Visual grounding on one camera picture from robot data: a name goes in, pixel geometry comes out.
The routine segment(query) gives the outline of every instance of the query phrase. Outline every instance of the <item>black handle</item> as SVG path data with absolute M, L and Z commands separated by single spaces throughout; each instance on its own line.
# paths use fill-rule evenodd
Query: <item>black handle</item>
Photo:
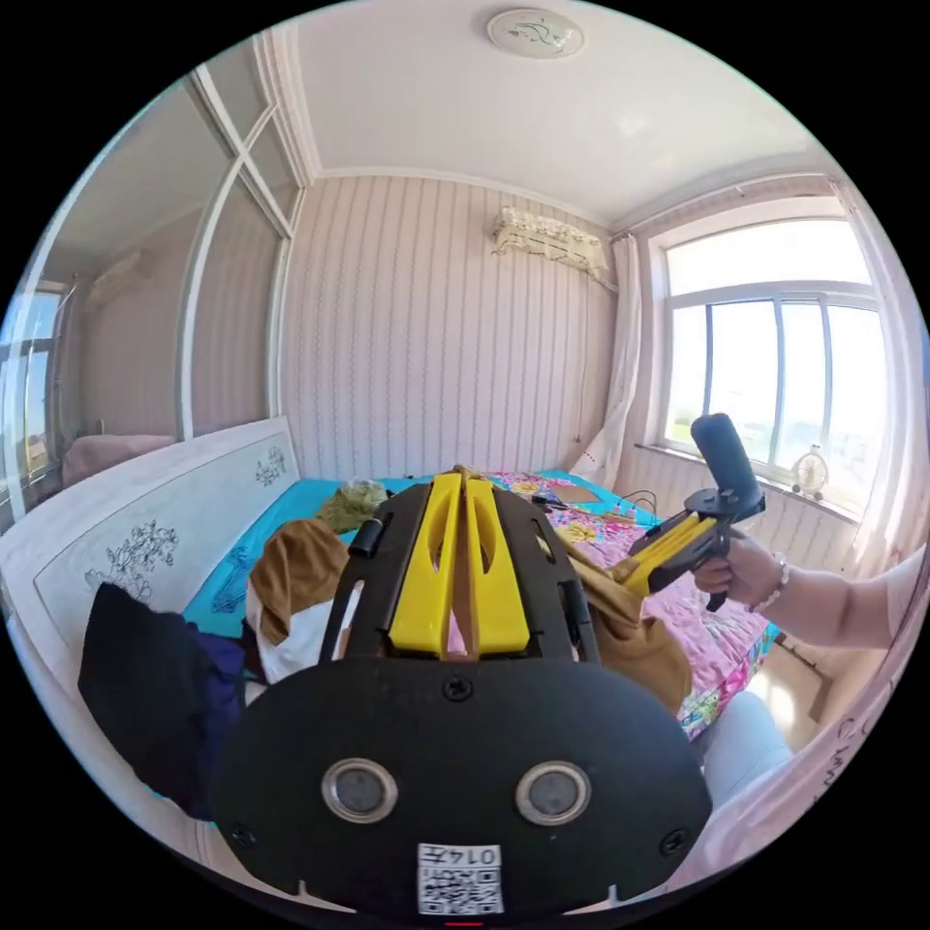
M 726 523 L 719 524 L 720 533 L 717 537 L 717 544 L 714 546 L 714 555 L 718 558 L 726 558 L 729 554 L 729 526 Z M 718 591 L 710 596 L 707 602 L 707 609 L 711 613 L 716 613 L 727 600 L 726 591 Z

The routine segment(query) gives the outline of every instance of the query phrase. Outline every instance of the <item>screw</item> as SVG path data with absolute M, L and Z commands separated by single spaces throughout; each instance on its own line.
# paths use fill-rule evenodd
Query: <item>screw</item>
M 472 683 L 461 675 L 453 675 L 443 685 L 443 695 L 447 700 L 468 700 L 472 691 Z
M 668 836 L 659 844 L 659 852 L 662 855 L 677 855 L 684 849 L 688 841 L 688 831 L 685 829 L 672 830 Z
M 232 839 L 243 849 L 251 850 L 256 844 L 255 834 L 241 823 L 232 825 Z

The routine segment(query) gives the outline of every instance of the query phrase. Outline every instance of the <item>white curtain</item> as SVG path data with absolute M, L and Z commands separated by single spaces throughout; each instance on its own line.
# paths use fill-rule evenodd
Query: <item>white curtain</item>
M 868 505 L 853 540 L 853 572 L 880 574 L 925 539 L 930 488 L 923 350 L 925 326 L 904 267 L 862 195 L 831 179 L 849 215 L 880 303 L 887 402 L 883 447 Z
M 572 466 L 580 478 L 613 490 L 620 471 L 620 451 L 627 416 L 636 393 L 642 338 L 642 292 L 636 239 L 627 234 L 613 243 L 617 265 L 617 315 L 613 361 L 604 426 Z

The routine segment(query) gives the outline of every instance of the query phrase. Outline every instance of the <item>bed sheet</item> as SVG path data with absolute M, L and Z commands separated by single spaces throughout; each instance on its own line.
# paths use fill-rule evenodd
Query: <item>bed sheet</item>
M 553 510 L 548 518 L 556 532 L 604 568 L 625 559 L 646 528 L 659 522 L 645 511 L 636 513 L 637 526 L 602 519 L 599 513 L 606 512 L 602 508 L 611 501 L 621 502 L 619 512 L 627 512 L 633 505 L 565 472 L 501 472 L 489 477 L 520 494 L 548 488 L 558 494 L 559 483 L 580 484 L 595 493 L 598 505 L 579 505 L 587 513 Z M 685 573 L 665 590 L 646 598 L 642 606 L 644 616 L 657 617 L 666 624 L 691 663 L 694 686 L 678 714 L 691 739 L 707 729 L 733 695 L 749 684 L 778 634 L 777 627 L 745 607 L 727 601 L 711 613 L 706 603 L 707 595 L 697 589 L 691 574 Z
M 487 477 L 500 487 L 527 495 L 548 488 L 557 494 L 558 485 L 566 483 L 587 487 L 598 498 L 596 503 L 577 505 L 577 511 L 552 511 L 548 516 L 557 532 L 605 567 L 624 559 L 634 541 L 657 522 L 653 514 L 634 508 L 604 488 L 566 472 L 496 472 L 488 473 Z M 383 484 L 399 493 L 415 483 L 431 480 L 432 476 L 387 479 Z M 185 618 L 207 633 L 240 636 L 245 617 L 246 582 L 262 555 L 265 542 L 289 520 L 316 516 L 341 483 L 304 479 L 288 488 L 236 541 L 184 611 Z M 632 511 L 638 525 L 617 523 L 600 516 L 613 511 Z M 348 544 L 354 535 L 345 533 L 340 539 Z M 678 717 L 692 739 L 716 720 L 733 695 L 746 687 L 778 634 L 777 628 L 743 607 L 727 602 L 716 613 L 711 613 L 705 604 L 706 595 L 699 592 L 690 574 L 643 602 L 643 613 L 666 623 L 691 662 L 694 687 Z
M 432 478 L 385 479 L 382 484 L 399 494 L 413 484 Z M 236 541 L 226 558 L 213 570 L 201 590 L 187 605 L 184 618 L 205 633 L 241 636 L 245 618 L 245 589 L 249 573 L 262 557 L 264 544 L 290 520 L 314 517 L 342 481 L 303 479 L 292 484 Z M 348 545 L 355 532 L 339 539 Z

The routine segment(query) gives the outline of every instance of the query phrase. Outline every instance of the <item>pink floral bedspread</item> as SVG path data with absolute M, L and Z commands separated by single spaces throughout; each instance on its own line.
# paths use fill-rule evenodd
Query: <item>pink floral bedspread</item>
M 571 483 L 535 475 L 496 473 L 489 475 L 516 493 L 530 495 L 559 484 Z M 603 567 L 626 558 L 644 527 L 604 520 L 591 513 L 552 510 L 549 521 L 556 532 Z M 745 607 L 725 602 L 716 612 L 706 609 L 707 595 L 700 592 L 690 573 L 668 588 L 646 598 L 644 616 L 663 620 L 681 643 L 691 662 L 694 687 L 685 698 L 678 719 L 694 739 L 709 727 L 733 695 L 742 691 L 761 666 L 778 629 Z

